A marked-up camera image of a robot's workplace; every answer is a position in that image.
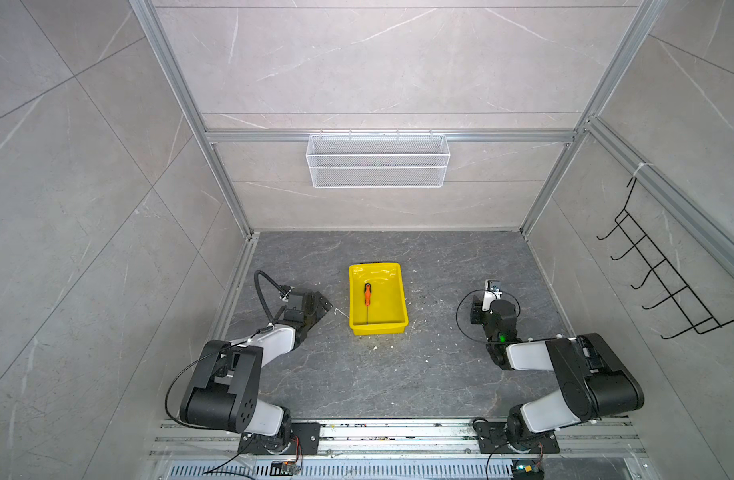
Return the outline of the orange handled screwdriver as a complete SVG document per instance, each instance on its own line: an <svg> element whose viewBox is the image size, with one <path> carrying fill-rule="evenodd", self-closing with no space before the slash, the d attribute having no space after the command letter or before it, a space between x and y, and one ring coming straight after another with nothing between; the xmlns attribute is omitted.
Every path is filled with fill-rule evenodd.
<svg viewBox="0 0 734 480"><path fill-rule="evenodd" d="M372 303L372 286L370 283L364 285L365 324L369 324L369 312Z"/></svg>

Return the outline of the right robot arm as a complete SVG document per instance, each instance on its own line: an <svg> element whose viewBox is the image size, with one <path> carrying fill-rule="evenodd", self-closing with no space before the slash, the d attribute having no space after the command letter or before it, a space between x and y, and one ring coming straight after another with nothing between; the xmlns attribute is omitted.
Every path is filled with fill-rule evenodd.
<svg viewBox="0 0 734 480"><path fill-rule="evenodd" d="M550 372L558 388L512 407L504 422L473 419L481 450L554 452L556 431L644 406L639 382L601 335L523 341L517 335L521 306L503 295L486 289L466 295L472 300L469 321L484 332L480 343L501 370Z"/></svg>

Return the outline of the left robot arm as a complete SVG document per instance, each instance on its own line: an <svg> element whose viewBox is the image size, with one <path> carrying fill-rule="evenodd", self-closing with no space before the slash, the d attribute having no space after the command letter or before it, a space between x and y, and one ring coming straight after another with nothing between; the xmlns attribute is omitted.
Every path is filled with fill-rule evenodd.
<svg viewBox="0 0 734 480"><path fill-rule="evenodd" d="M255 333L205 344L183 393L176 419L194 429L246 435L270 453L293 443L290 411L259 398L262 369L307 338L331 310L321 293L289 288L286 303Z"/></svg>

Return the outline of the yellow plastic bin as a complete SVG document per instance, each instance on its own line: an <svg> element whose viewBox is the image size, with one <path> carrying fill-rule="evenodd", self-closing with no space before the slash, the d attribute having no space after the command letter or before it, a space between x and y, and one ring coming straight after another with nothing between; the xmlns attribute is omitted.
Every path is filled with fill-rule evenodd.
<svg viewBox="0 0 734 480"><path fill-rule="evenodd" d="M401 334L409 324L399 263L365 263L349 267L349 326L356 336ZM372 286L369 324L365 324L364 285Z"/></svg>

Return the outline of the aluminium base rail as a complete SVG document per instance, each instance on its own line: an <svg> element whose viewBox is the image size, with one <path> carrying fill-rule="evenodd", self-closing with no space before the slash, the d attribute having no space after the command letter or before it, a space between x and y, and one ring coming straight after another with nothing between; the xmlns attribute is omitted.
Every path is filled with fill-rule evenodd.
<svg viewBox="0 0 734 480"><path fill-rule="evenodd" d="M627 417L550 434L530 452L469 418L315 419L272 455L249 436L164 421L141 479L655 479Z"/></svg>

